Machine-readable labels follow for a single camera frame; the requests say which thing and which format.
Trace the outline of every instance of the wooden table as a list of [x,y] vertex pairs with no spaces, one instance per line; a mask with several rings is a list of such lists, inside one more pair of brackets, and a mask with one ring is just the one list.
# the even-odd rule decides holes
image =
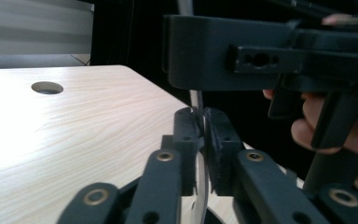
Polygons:
[[131,182],[183,107],[124,66],[0,70],[0,223],[55,223],[87,185]]

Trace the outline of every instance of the white wall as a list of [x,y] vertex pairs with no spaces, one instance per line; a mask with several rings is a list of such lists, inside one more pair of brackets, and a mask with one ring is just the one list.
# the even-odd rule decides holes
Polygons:
[[92,17],[76,0],[0,0],[0,55],[90,53]]

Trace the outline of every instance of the metal screw head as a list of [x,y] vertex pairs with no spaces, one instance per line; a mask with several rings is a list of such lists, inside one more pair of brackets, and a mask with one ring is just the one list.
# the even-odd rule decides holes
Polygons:
[[83,203],[87,205],[98,205],[106,201],[109,191],[106,189],[94,189],[87,193],[83,198]]
[[171,152],[161,152],[157,155],[159,161],[171,161],[174,158]]
[[264,160],[264,156],[259,153],[256,153],[256,152],[246,153],[246,158],[249,161],[263,161]]
[[357,207],[358,199],[353,194],[344,189],[330,189],[328,191],[330,198],[336,202],[347,207]]

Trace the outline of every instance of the light wood tabletop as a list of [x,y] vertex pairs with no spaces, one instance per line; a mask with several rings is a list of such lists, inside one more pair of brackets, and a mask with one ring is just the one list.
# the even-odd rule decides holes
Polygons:
[[124,66],[0,69],[0,223],[55,223],[87,185],[125,186],[183,107]]

